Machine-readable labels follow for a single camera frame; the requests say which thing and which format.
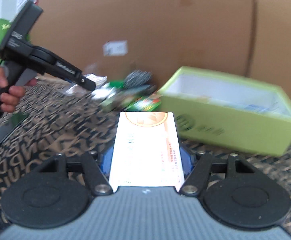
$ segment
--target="gray ribbed base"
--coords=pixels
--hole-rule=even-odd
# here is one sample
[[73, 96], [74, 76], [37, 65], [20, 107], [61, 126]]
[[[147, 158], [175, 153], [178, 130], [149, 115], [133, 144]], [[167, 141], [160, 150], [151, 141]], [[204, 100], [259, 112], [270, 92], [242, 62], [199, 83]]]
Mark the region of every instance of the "gray ribbed base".
[[75, 221], [36, 230], [12, 225], [0, 240], [291, 240], [280, 227], [260, 232], [229, 228], [212, 219], [196, 198], [174, 187], [119, 187], [97, 197]]

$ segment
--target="black round disc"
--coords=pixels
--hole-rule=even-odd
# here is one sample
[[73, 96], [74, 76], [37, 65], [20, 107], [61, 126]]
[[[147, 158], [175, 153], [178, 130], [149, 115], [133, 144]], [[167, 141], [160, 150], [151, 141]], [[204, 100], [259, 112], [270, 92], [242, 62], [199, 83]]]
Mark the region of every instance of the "black round disc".
[[88, 190], [54, 173], [29, 173], [8, 188], [1, 199], [5, 217], [28, 228], [54, 228], [86, 209]]
[[219, 181], [207, 190], [203, 200], [217, 219], [248, 229], [281, 224], [291, 207], [285, 189], [270, 179], [254, 176]]

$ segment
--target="silver bolt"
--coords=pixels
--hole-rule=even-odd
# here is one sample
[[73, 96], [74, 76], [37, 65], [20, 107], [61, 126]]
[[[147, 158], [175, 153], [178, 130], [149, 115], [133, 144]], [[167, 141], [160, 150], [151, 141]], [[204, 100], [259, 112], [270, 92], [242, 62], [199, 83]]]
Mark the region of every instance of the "silver bolt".
[[194, 194], [198, 191], [198, 188], [193, 185], [186, 185], [182, 189], [186, 194]]
[[110, 186], [106, 184], [99, 184], [95, 186], [95, 191], [98, 193], [108, 193], [110, 190]]

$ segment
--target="black phone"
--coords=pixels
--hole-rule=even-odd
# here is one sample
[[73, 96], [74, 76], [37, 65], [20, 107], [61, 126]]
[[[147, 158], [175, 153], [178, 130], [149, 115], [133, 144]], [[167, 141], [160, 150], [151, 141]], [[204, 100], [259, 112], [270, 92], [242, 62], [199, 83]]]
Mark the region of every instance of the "black phone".
[[22, 112], [12, 114], [8, 122], [0, 127], [0, 146], [28, 116]]

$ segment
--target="green box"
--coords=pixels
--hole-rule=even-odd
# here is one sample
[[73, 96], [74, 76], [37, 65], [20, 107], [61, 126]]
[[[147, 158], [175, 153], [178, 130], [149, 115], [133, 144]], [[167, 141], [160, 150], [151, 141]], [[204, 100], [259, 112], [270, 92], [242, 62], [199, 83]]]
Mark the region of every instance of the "green box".
[[291, 144], [291, 101], [281, 87], [181, 67], [158, 94], [181, 138], [273, 156]]

